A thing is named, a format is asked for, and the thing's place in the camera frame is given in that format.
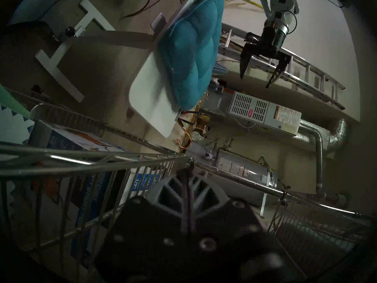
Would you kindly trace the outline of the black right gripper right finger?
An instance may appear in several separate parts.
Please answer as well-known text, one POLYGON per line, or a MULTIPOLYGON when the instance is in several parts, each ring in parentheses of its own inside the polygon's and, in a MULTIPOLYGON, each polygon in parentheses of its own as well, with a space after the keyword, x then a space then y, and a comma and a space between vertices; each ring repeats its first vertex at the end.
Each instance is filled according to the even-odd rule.
POLYGON ((200 238, 198 265, 190 272, 191 283, 292 283, 285 251, 260 225, 252 209, 241 200, 230 200, 221 187, 214 185, 201 204, 201 217, 194 218, 199 201, 194 187, 194 165, 188 168, 191 198, 191 231, 200 238))

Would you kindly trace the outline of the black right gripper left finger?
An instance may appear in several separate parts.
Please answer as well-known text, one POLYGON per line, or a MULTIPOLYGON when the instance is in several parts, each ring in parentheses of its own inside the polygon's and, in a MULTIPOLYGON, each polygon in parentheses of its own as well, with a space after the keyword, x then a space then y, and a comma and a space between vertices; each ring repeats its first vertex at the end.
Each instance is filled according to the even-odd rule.
POLYGON ((105 283, 189 282, 189 168, 127 200, 94 265, 105 283))

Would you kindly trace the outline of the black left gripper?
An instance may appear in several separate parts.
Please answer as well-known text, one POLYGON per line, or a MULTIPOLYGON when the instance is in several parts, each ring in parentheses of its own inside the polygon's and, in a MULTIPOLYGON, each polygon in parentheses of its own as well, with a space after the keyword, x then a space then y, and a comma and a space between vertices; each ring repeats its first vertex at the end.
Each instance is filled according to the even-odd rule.
POLYGON ((246 33, 244 40, 246 44, 240 54, 240 78, 243 79, 252 56, 261 55, 279 61, 265 88, 268 89, 270 85, 274 84, 284 74, 291 61, 290 56, 281 51, 285 38, 284 31, 278 28, 263 28, 261 36, 252 32, 246 33))

